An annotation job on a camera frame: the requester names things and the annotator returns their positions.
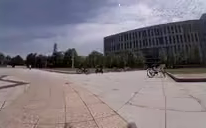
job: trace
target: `lawn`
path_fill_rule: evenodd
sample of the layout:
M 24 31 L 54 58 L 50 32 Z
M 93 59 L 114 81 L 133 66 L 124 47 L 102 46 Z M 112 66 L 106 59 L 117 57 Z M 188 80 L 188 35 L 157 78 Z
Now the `lawn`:
M 173 74 L 201 74 L 201 73 L 206 73 L 206 68 L 180 68 L 180 69 L 167 69 L 166 71 Z

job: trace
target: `distant building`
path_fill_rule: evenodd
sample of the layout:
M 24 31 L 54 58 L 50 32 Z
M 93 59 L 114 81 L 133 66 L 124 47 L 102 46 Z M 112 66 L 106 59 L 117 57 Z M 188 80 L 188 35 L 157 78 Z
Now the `distant building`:
M 160 24 L 104 38 L 105 55 L 131 50 L 137 55 L 143 53 L 147 62 L 158 61 L 160 50 L 175 56 L 191 48 L 196 48 L 200 61 L 206 63 L 206 14 L 199 20 Z

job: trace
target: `sky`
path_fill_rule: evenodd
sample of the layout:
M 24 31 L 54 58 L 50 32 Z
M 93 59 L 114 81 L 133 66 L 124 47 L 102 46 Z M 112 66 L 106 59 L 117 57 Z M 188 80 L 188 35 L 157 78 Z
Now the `sky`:
M 47 55 L 57 43 L 88 55 L 105 36 L 203 13 L 206 0 L 0 0 L 0 52 Z

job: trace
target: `distant tower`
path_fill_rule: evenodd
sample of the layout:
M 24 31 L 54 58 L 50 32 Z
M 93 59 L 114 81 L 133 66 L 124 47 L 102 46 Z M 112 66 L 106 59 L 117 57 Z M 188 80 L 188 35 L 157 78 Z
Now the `distant tower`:
M 53 53 L 52 53 L 52 54 L 57 53 L 57 51 L 58 51 L 57 43 L 54 43 L 54 46 L 53 46 Z

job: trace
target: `paved plaza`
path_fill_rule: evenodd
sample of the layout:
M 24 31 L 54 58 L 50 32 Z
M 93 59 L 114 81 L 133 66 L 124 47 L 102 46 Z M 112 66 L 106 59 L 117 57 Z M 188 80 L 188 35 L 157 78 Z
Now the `paved plaza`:
M 206 83 L 0 68 L 0 128 L 206 128 Z

